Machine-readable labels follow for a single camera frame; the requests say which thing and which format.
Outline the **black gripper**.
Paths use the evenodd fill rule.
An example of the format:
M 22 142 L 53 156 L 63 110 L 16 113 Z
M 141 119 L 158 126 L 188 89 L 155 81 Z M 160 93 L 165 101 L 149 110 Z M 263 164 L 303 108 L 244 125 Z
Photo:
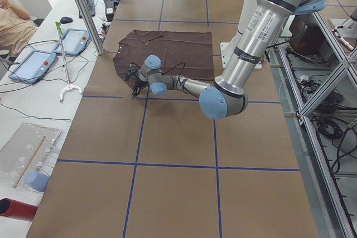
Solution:
M 148 79 L 144 76 L 141 70 L 138 70 L 135 74 L 135 85 L 132 91 L 132 95 L 140 95 L 142 88 L 148 85 Z

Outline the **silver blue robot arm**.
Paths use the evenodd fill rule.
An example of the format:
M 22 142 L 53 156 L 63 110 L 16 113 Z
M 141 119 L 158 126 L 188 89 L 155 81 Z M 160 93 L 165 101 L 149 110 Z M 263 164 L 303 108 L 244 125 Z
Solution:
M 327 0 L 256 0 L 256 3 L 242 35 L 232 40 L 235 48 L 223 73 L 215 77 L 211 84 L 182 75 L 164 75 L 160 58 L 148 56 L 142 67 L 134 73 L 136 82 L 132 94 L 139 95 L 146 86 L 157 96 L 169 90 L 179 90 L 195 95 L 201 111 L 212 119 L 243 112 L 248 105 L 244 84 L 265 50 L 282 32 L 287 18 L 320 11 L 325 8 Z

